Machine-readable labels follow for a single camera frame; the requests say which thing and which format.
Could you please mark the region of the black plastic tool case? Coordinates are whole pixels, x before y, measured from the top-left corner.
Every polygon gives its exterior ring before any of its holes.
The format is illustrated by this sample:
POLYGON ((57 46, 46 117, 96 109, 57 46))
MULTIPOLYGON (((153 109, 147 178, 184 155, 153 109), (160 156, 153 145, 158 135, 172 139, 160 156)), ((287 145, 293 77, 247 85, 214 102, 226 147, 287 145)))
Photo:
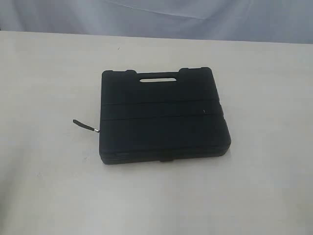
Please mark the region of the black plastic tool case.
POLYGON ((231 137, 212 70, 102 73, 99 155, 106 165, 216 157, 231 137))

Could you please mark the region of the yellow tape measure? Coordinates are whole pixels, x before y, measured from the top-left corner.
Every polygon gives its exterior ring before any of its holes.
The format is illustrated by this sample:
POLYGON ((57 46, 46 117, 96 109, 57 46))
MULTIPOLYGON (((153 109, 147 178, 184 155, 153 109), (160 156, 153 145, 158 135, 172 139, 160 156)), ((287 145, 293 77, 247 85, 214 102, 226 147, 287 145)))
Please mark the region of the yellow tape measure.
POLYGON ((76 124, 77 126, 81 127, 81 128, 84 128, 84 129, 87 129, 87 130, 90 130, 90 131, 93 131, 93 132, 96 132, 96 133, 99 133, 99 132, 100 132, 99 130, 97 130, 97 129, 91 127, 91 126, 88 126, 88 125, 86 125, 86 124, 83 124, 83 123, 79 122, 79 121, 76 120, 76 119, 73 119, 72 122, 73 122, 74 124, 76 124))

